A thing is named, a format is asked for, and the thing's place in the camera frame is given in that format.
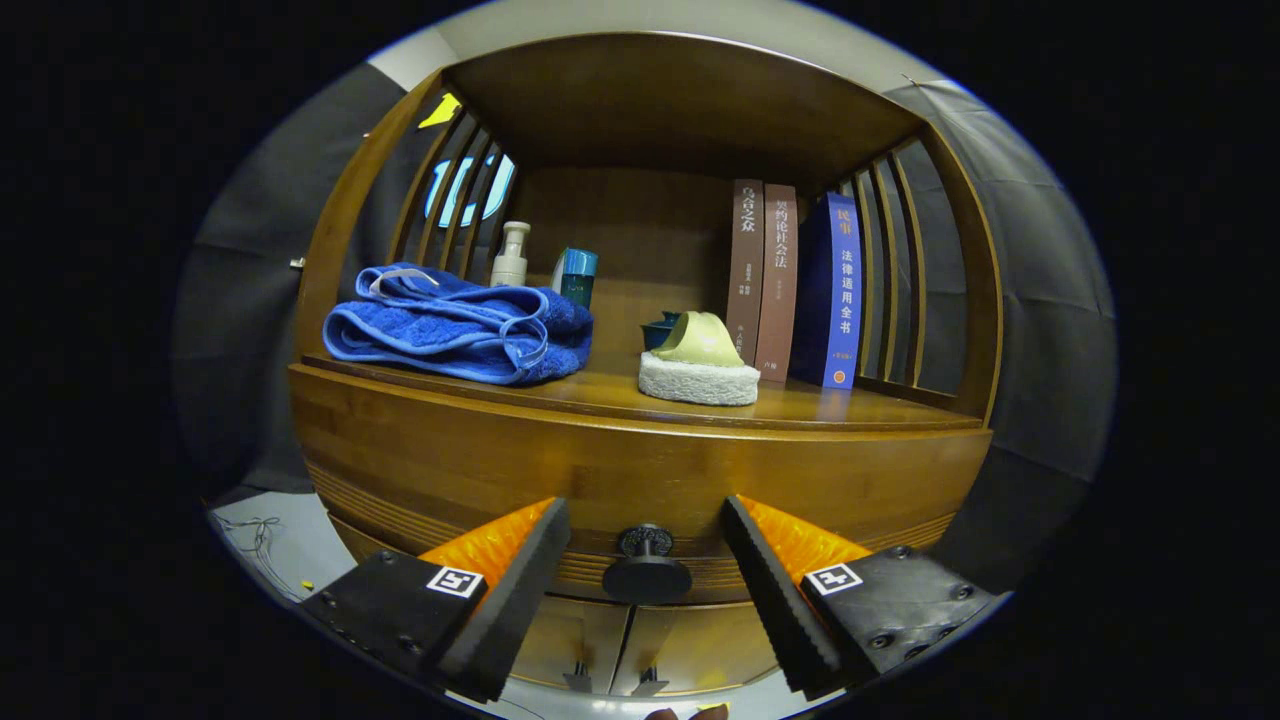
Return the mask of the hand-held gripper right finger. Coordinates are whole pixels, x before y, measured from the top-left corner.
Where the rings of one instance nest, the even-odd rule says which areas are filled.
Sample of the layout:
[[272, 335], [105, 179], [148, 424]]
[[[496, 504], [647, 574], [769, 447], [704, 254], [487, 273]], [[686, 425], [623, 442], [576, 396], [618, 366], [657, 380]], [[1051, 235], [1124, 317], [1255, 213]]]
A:
[[741, 495], [721, 525], [785, 680], [808, 700], [919, 667], [1001, 605], [909, 544], [869, 550]]

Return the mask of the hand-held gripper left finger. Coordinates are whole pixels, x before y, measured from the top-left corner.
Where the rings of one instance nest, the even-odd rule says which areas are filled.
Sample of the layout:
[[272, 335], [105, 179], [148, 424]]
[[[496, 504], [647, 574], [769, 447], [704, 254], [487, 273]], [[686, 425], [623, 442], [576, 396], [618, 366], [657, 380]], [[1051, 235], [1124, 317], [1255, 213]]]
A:
[[564, 498], [544, 498], [419, 556], [372, 553], [298, 610], [416, 685], [497, 701], [568, 539]]

